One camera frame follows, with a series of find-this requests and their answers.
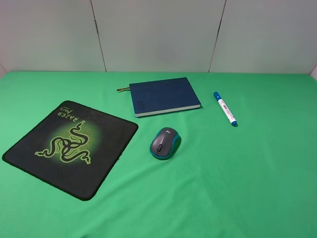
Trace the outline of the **grey teal computer mouse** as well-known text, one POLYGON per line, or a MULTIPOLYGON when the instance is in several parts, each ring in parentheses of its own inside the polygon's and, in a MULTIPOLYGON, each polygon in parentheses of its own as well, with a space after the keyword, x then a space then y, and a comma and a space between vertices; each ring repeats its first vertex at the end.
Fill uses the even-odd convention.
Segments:
POLYGON ((150 144, 150 153, 158 160, 168 160, 176 150, 176 144, 179 143, 179 133, 171 128, 162 128, 154 137, 150 144))

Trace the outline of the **blue white marker pen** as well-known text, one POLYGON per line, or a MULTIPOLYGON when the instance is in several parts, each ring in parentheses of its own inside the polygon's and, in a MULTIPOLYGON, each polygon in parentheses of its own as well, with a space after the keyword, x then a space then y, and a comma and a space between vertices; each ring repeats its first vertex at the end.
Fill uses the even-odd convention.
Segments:
POLYGON ((222 108, 223 112, 225 113, 226 117, 228 118, 230 124, 233 127, 237 127, 238 126, 237 120, 235 119, 235 117, 233 116, 233 114, 231 113, 231 111, 229 110, 228 106, 223 101, 223 99, 221 98, 219 93, 218 92, 214 92, 213 96, 215 97, 215 99, 219 103, 220 107, 222 108))

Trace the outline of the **dark blue notebook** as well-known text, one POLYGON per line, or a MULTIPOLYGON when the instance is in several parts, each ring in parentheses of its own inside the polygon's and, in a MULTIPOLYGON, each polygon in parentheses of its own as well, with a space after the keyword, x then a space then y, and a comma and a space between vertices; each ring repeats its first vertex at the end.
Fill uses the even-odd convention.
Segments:
POLYGON ((201 102, 186 77, 129 85, 135 117, 198 109, 201 102))

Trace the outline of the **black green mouse pad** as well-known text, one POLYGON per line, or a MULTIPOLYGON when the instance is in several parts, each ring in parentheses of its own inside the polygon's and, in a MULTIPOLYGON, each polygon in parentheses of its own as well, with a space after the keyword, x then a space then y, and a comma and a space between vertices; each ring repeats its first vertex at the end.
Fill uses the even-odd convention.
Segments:
POLYGON ((80 200, 90 200, 138 130, 134 122, 64 101, 2 156, 80 200))

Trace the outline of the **brown ribbon bookmark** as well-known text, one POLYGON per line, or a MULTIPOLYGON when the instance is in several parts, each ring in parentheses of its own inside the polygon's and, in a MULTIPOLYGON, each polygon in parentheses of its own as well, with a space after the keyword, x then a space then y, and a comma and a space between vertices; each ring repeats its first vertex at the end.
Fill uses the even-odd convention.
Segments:
POLYGON ((128 90, 130 90, 130 87, 119 88, 119 89, 117 89, 117 92, 123 92, 123 91, 128 91, 128 90))

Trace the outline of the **green tablecloth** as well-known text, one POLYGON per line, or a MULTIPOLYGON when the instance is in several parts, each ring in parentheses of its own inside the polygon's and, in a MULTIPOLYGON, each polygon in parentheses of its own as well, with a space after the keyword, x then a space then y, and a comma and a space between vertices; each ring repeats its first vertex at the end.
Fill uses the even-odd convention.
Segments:
POLYGON ((311 76, 10 72, 0 80, 0 151, 65 100, 133 121, 138 131, 89 201, 1 162, 1 237, 316 237, 317 82, 311 76), (130 94, 117 92, 178 77, 188 78, 201 109, 137 119, 130 94), (180 141, 170 159, 158 160, 150 144, 164 127, 180 141))

